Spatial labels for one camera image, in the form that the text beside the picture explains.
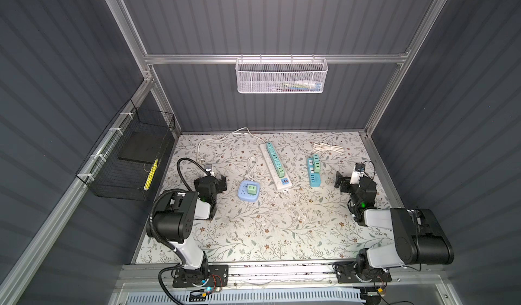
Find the teal power strip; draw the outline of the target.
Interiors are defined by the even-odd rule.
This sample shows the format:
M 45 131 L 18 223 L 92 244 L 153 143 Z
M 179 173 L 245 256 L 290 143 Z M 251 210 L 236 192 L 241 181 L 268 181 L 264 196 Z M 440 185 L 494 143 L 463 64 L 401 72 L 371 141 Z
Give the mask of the teal power strip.
M 309 184 L 312 188 L 317 188 L 321 184 L 321 164 L 313 162 L 313 156 L 307 159 L 307 170 L 309 176 Z

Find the blue square power socket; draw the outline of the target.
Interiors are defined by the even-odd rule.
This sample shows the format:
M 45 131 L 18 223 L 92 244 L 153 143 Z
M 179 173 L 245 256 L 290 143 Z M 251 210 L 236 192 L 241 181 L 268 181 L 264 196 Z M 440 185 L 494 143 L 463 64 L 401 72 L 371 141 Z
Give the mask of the blue square power socket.
M 261 186 L 258 182 L 243 180 L 237 191 L 237 197 L 241 201 L 254 203 L 260 195 Z

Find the long white power strip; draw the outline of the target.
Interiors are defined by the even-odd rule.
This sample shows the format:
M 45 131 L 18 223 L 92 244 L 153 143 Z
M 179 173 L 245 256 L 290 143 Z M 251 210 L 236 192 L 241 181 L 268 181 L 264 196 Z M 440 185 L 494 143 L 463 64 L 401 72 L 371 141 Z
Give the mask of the long white power strip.
M 275 184 L 275 189 L 278 192 L 288 192 L 292 188 L 293 183 L 291 182 L 288 172 L 285 170 L 282 160 L 279 157 L 275 146 L 271 142 L 260 145 L 260 151 L 267 163 L 267 169 L 269 170 L 272 181 Z M 285 170 L 286 176 L 283 178 L 278 177 L 277 168 L 282 167 Z

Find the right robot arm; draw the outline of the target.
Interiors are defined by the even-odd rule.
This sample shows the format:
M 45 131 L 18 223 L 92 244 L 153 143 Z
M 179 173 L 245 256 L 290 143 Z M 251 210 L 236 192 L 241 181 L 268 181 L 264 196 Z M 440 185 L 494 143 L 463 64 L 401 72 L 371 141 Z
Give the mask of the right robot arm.
M 417 265 L 419 271 L 423 264 L 453 263 L 453 247 L 432 210 L 376 207 L 377 184 L 364 171 L 355 170 L 351 176 L 336 172 L 335 187 L 350 196 L 347 207 L 355 223 L 393 233 L 389 245 L 365 247 L 355 259 L 335 262 L 332 267 L 339 283 L 388 283 L 391 268 Z

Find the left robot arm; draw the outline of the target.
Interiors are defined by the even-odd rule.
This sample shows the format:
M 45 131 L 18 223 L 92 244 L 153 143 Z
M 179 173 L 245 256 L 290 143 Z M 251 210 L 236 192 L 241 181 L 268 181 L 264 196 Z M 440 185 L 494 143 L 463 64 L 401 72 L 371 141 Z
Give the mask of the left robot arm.
M 195 180 L 195 190 L 165 190 L 153 202 L 147 219 L 147 236 L 172 250 L 179 269 L 191 274 L 209 273 L 206 253 L 191 236 L 197 221 L 211 221 L 217 212 L 217 196 L 227 190 L 227 179 L 204 176 Z

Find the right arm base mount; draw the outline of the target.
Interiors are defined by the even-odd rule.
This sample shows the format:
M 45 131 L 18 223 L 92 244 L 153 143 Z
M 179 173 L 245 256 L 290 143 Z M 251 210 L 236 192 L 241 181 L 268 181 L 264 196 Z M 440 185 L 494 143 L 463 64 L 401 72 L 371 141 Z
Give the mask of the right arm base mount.
M 339 283 L 389 283 L 392 276 L 382 268 L 363 268 L 356 262 L 335 262 L 332 265 Z

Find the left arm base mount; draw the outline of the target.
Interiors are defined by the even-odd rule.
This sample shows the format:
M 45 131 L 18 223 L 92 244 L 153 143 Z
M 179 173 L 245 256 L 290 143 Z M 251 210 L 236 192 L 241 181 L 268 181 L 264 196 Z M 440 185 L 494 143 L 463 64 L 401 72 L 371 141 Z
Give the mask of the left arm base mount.
M 226 287 L 228 276 L 228 265 L 202 266 L 195 270 L 179 269 L 172 274 L 172 287 Z

